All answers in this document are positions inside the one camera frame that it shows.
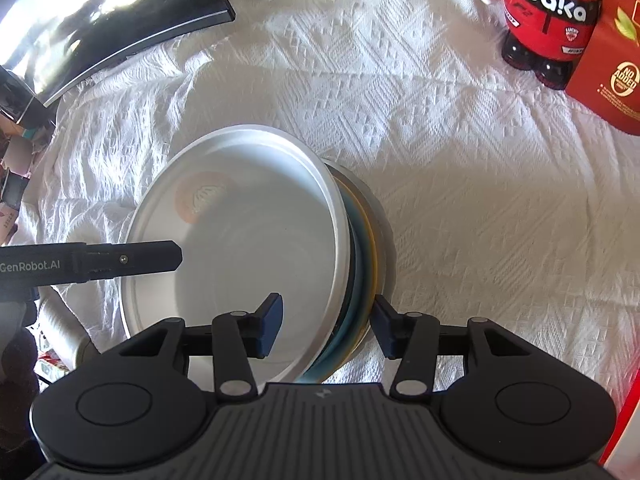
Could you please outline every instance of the black monitor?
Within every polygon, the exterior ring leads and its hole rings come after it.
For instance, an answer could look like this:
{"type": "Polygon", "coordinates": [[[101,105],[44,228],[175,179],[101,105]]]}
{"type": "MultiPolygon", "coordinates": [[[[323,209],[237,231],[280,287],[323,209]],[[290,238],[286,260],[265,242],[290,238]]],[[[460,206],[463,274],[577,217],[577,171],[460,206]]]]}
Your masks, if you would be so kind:
{"type": "Polygon", "coordinates": [[[0,65],[49,106],[107,65],[234,18],[228,0],[0,0],[0,65]]]}

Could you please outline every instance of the tea leaf graphic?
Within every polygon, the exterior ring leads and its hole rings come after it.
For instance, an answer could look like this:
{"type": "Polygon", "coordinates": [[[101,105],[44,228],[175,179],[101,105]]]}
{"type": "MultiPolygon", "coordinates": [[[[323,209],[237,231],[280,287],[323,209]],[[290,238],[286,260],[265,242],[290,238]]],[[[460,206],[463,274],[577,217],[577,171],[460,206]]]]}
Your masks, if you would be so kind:
{"type": "Polygon", "coordinates": [[[634,27],[634,23],[631,21],[626,12],[618,7],[618,18],[614,20],[616,22],[616,28],[625,38],[631,41],[635,41],[638,44],[638,33],[634,27]]]}

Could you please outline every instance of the textured white blanket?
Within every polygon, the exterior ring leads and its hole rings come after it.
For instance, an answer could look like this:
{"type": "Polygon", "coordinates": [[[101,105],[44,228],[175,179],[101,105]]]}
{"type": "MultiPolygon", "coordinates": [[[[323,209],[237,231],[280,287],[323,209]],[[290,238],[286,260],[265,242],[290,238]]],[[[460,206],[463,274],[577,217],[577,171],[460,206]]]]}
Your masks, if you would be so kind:
{"type": "MultiPolygon", "coordinates": [[[[178,150],[230,124],[276,126],[379,197],[396,307],[492,318],[620,405],[640,365],[640,138],[507,67],[500,9],[477,0],[231,2],[235,23],[64,97],[15,243],[121,242],[178,150]]],[[[124,337],[113,280],[62,291],[99,349],[124,337]]],[[[371,344],[334,378],[382,368],[371,344]]],[[[443,362],[440,379],[459,373],[443,362]]]]}

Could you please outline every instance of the blue plate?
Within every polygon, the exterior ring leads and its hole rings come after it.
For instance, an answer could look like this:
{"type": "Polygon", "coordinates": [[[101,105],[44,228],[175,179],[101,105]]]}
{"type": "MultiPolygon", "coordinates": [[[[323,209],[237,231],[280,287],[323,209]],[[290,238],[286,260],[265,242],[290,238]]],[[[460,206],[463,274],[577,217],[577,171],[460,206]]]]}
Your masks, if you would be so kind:
{"type": "Polygon", "coordinates": [[[342,326],[344,322],[344,318],[347,316],[347,312],[349,311],[349,305],[351,303],[351,295],[353,294],[353,283],[355,280],[356,274],[356,240],[355,234],[353,233],[353,227],[351,227],[351,222],[349,222],[349,217],[347,216],[347,224],[349,224],[349,279],[347,280],[347,287],[344,291],[344,298],[342,299],[342,306],[340,307],[340,314],[338,314],[338,319],[335,321],[334,328],[331,330],[331,335],[329,339],[324,344],[320,355],[324,352],[324,349],[331,344],[331,341],[334,340],[335,336],[338,333],[338,330],[342,326]]]}
{"type": "Polygon", "coordinates": [[[370,282],[370,264],[367,263],[367,258],[371,257],[371,254],[369,254],[370,247],[369,244],[362,244],[362,240],[367,240],[367,231],[364,227],[364,221],[360,218],[360,210],[354,202],[353,196],[343,183],[336,180],[336,184],[340,190],[351,232],[353,233],[354,252],[356,254],[353,291],[347,313],[338,332],[331,342],[324,347],[314,363],[298,379],[297,382],[299,383],[321,383],[332,375],[340,366],[344,351],[353,345],[353,341],[357,338],[362,327],[362,324],[358,321],[360,317],[358,313],[362,310],[363,291],[368,290],[363,286],[370,282]]]}

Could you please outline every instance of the plate rim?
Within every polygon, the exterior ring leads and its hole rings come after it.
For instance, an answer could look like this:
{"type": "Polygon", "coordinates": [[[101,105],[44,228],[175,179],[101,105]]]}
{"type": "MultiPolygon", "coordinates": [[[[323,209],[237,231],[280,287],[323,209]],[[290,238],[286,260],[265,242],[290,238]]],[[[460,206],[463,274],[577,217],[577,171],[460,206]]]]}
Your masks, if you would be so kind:
{"type": "MultiPolygon", "coordinates": [[[[333,175],[330,173],[329,169],[325,166],[320,157],[311,150],[311,148],[291,134],[271,126],[263,126],[261,124],[236,124],[220,128],[219,130],[213,130],[212,132],[195,139],[193,142],[190,142],[187,146],[172,156],[172,158],[164,165],[162,170],[154,177],[133,213],[129,227],[127,228],[125,240],[126,243],[133,242],[131,237],[136,227],[136,219],[142,215],[141,211],[148,205],[149,200],[151,200],[150,197],[152,197],[154,184],[156,184],[156,182],[158,182],[160,178],[167,173],[185,153],[195,149],[204,142],[212,141],[212,139],[217,137],[226,136],[236,132],[245,132],[247,130],[267,134],[267,136],[272,137],[272,139],[274,136],[279,137],[281,140],[288,142],[297,150],[298,153],[303,155],[304,160],[301,160],[300,158],[296,158],[296,160],[299,164],[305,167],[305,169],[311,174],[312,178],[316,181],[319,189],[321,189],[322,195],[324,196],[324,200],[329,209],[334,228],[334,278],[327,305],[324,309],[322,323],[318,327],[316,334],[310,339],[310,341],[308,341],[304,351],[302,351],[296,359],[287,365],[281,373],[270,379],[270,382],[293,381],[312,365],[324,348],[324,345],[331,334],[331,330],[333,329],[340,312],[342,297],[346,290],[348,266],[350,261],[348,220],[346,210],[342,203],[340,191],[338,190],[337,184],[335,183],[333,175]],[[311,168],[317,172],[318,176],[311,171],[311,168]]],[[[134,308],[134,301],[131,297],[133,278],[134,276],[126,276],[118,280],[118,291],[120,293],[121,304],[120,315],[127,338],[144,330],[144,328],[140,326],[141,324],[139,319],[136,318],[135,311],[137,309],[134,308]]]]}

